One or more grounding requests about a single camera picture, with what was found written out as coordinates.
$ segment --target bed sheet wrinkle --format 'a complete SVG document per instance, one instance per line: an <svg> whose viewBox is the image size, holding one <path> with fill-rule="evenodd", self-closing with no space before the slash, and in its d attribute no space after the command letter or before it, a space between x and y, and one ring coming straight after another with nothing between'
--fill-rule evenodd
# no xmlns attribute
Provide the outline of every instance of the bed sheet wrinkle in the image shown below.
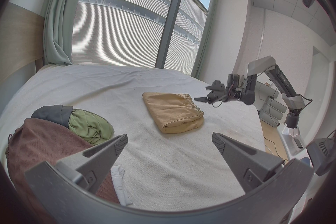
<svg viewBox="0 0 336 224"><path fill-rule="evenodd" d="M242 102L219 108L197 103L204 125L183 134L162 134L142 99L144 92L206 96L206 83L168 69L50 65L37 72L9 102L0 117L1 161L6 169L8 134L44 105L73 105L111 122L115 135L128 134L128 145L114 165L126 173L130 207L180 211L230 201L244 194L211 142L219 132L264 150L258 113Z"/></svg>

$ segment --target white bed sheet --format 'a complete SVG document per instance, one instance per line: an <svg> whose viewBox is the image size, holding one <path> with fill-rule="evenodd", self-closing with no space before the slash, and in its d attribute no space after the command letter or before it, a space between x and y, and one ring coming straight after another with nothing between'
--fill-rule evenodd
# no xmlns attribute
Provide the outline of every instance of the white bed sheet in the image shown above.
<svg viewBox="0 0 336 224"><path fill-rule="evenodd" d="M219 108L197 102L204 124L180 134L163 134L151 118L143 92L206 96L206 83L168 69L99 65L49 65L9 102L0 118L1 160L10 133L44 105L72 105L106 118L128 144L114 165L125 169L124 185L134 208L182 211L217 205L244 194L211 142L212 132L264 150L257 110L242 102Z"/></svg>

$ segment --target white folded cloth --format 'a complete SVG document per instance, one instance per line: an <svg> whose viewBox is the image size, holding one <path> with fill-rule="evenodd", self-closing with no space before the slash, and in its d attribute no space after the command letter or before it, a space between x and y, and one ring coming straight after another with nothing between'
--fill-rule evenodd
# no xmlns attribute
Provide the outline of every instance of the white folded cloth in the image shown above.
<svg viewBox="0 0 336 224"><path fill-rule="evenodd" d="M121 205L131 205L133 201L129 197L126 189L123 186L123 177L124 177L125 169L120 165L113 166L111 168L111 177L115 189L115 193L119 199Z"/></svg>

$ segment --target floor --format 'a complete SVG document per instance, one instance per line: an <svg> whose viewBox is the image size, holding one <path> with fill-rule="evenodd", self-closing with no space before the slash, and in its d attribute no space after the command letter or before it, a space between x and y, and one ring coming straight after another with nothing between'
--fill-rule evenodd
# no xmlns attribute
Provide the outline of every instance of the floor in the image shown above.
<svg viewBox="0 0 336 224"><path fill-rule="evenodd" d="M272 127L271 125L267 124L266 122L260 121L262 132L264 134L264 138L267 138L268 140L271 140L274 142L274 144L266 139L265 145L269 147L269 149L265 146L265 150L268 153L271 153L273 155L277 155L277 152L279 156L283 159L288 159L287 154L285 152L285 148L280 140L279 134L277 132L277 129L275 127Z"/></svg>

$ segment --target curtain fold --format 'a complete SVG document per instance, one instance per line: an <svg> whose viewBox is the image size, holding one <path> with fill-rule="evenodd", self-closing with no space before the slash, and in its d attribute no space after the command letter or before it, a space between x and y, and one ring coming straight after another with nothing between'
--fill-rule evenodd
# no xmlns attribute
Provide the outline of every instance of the curtain fold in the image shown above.
<svg viewBox="0 0 336 224"><path fill-rule="evenodd" d="M208 44L209 44L209 40L211 36L213 18L216 12L216 5L217 5L217 0L210 0L208 15L207 15L207 19L204 25L204 31L202 34L201 42L199 44L199 49L196 55L194 67L192 68L192 71L191 71L191 76L196 79L198 79L199 77L199 74L200 74L200 71L202 69L202 65L204 62L204 58L207 52L207 48L208 48Z"/></svg>
<svg viewBox="0 0 336 224"><path fill-rule="evenodd" d="M49 0L44 20L44 64L73 64L72 30L78 0Z"/></svg>

